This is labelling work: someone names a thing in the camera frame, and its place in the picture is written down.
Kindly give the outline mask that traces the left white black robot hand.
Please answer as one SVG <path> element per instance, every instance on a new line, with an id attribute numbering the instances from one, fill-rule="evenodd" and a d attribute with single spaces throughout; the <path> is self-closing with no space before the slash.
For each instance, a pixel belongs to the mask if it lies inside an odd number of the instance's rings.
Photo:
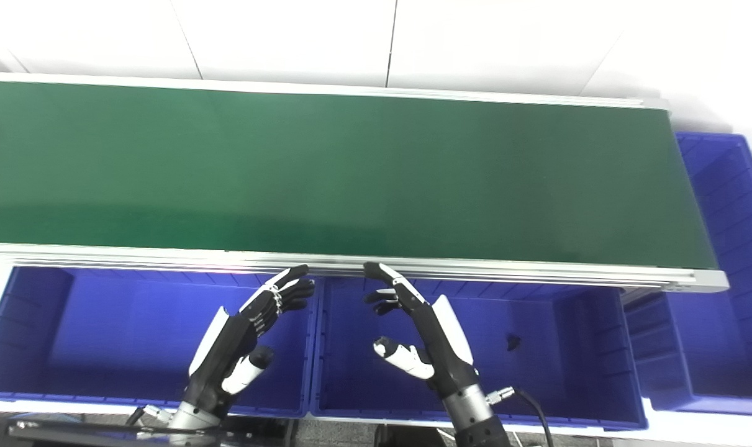
<path id="1" fill-rule="evenodd" d="M 289 267 L 261 285 L 234 314 L 219 308 L 189 365 L 182 410 L 192 417 L 226 416 L 273 359 L 273 349 L 259 346 L 259 338 L 285 312 L 307 307 L 315 289 L 308 273 L 308 265 Z"/>

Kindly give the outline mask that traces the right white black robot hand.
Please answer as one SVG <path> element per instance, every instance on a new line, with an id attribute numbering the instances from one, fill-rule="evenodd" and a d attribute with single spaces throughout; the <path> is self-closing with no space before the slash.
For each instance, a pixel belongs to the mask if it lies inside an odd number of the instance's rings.
<path id="1" fill-rule="evenodd" d="M 384 263 L 367 261 L 363 269 L 365 277 L 387 285 L 370 292 L 364 302 L 372 304 L 379 316 L 401 309 L 412 319 L 424 343 L 423 348 L 418 348 L 381 336 L 373 342 L 375 353 L 393 367 L 427 381 L 441 400 L 453 394 L 462 395 L 467 388 L 478 385 L 473 360 L 458 345 L 466 342 L 466 337 L 450 334 L 456 328 L 452 323 L 455 315 L 451 309 L 441 308 L 447 302 L 446 297 L 430 304 L 407 278 Z"/>

